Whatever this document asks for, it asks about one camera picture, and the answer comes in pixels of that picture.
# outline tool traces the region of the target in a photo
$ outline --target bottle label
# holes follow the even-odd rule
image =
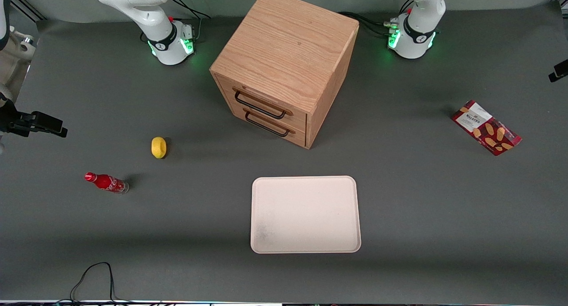
[[[110,178],[110,185],[105,189],[106,191],[111,191],[113,193],[122,193],[124,191],[124,182],[122,180],[118,180],[112,176]]]

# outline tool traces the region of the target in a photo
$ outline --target green led light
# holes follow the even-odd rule
[[[432,39],[430,39],[430,44],[428,44],[428,48],[432,47],[432,44],[434,44],[434,37],[436,37],[436,32],[432,34]]]
[[[156,52],[154,52],[154,47],[152,47],[150,41],[148,41],[148,46],[150,46],[150,49],[152,50],[152,55],[156,56]]]
[[[400,31],[397,29],[389,38],[389,47],[395,48],[398,44],[398,40],[400,39]]]
[[[185,49],[185,52],[188,55],[193,53],[193,41],[192,40],[179,39],[179,42],[181,43],[181,45],[183,46],[183,49]]]

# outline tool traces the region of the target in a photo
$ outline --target red box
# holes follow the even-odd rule
[[[523,140],[521,136],[511,132],[474,100],[460,108],[452,116],[452,120],[494,156],[511,150]]]

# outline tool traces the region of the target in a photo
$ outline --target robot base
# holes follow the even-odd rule
[[[407,13],[403,13],[398,17],[392,18],[391,22],[402,25],[403,23],[399,21],[404,22],[404,19],[406,19],[407,16]],[[414,43],[414,39],[406,33],[404,27],[400,27],[389,37],[387,47],[405,59],[418,59],[419,57],[422,57],[422,55],[424,55],[430,47],[432,47],[435,36],[436,33],[434,33],[429,39],[424,36],[424,41],[422,43]]]
[[[148,42],[152,49],[152,54],[164,65],[182,63],[195,50],[191,25],[183,24],[180,21],[173,21],[172,24],[177,28],[177,37],[166,51],[159,51]]]

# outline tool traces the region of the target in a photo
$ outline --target bottle cap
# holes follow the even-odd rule
[[[97,174],[88,172],[87,174],[85,174],[85,180],[92,183],[97,180]]]

